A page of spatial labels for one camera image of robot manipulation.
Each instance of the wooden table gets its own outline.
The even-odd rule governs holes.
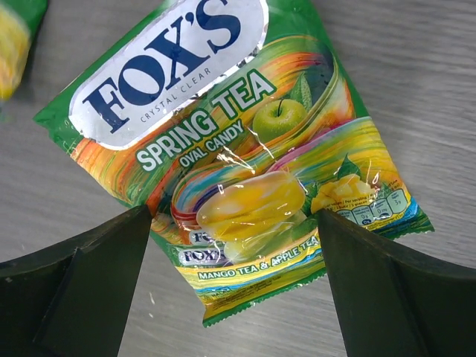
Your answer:
[[[51,0],[33,70],[0,123],[0,260],[123,208],[31,118],[160,0]],[[437,229],[399,242],[476,267],[476,2],[315,0],[411,192]],[[150,243],[121,348],[134,357],[345,356],[326,278],[204,329]]]

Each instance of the apple stem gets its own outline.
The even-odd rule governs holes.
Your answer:
[[[280,100],[280,105],[277,107],[277,116],[279,117],[281,115],[281,103],[283,102],[284,99]]]

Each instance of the green apple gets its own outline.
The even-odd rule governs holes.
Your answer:
[[[306,109],[296,100],[276,100],[266,104],[256,113],[253,131],[265,144],[294,129],[306,116]]]

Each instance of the white oval label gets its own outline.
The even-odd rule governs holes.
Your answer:
[[[267,27],[266,0],[179,1],[76,90],[69,119],[85,138],[127,149],[251,61]]]

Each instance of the candy bag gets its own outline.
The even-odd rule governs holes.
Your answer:
[[[433,230],[309,0],[165,1],[35,121],[148,204],[205,326],[324,274],[321,208],[389,238]]]
[[[31,42],[48,0],[0,0],[0,103],[22,80]]]

